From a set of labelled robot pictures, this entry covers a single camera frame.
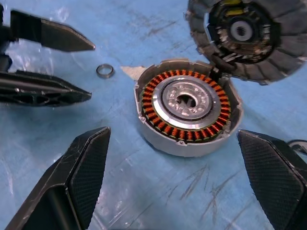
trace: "blue work surface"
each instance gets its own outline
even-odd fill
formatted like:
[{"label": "blue work surface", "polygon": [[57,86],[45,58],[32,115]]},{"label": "blue work surface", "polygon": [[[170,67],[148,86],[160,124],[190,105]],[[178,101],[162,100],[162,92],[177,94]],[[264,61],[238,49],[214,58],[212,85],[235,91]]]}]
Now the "blue work surface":
[{"label": "blue work surface", "polygon": [[[11,70],[39,71],[93,93],[63,108],[0,105],[0,229],[44,171],[83,132],[110,126],[106,172],[91,230],[272,230],[249,185],[238,141],[202,158],[154,150],[139,133],[135,82],[121,70],[168,58],[203,60],[183,18],[188,0],[2,0],[11,8],[65,22],[96,51],[74,54],[21,41],[11,45]],[[98,78],[102,63],[116,74]],[[284,140],[307,139],[306,67],[269,86],[234,80],[244,101],[240,128]]]}]

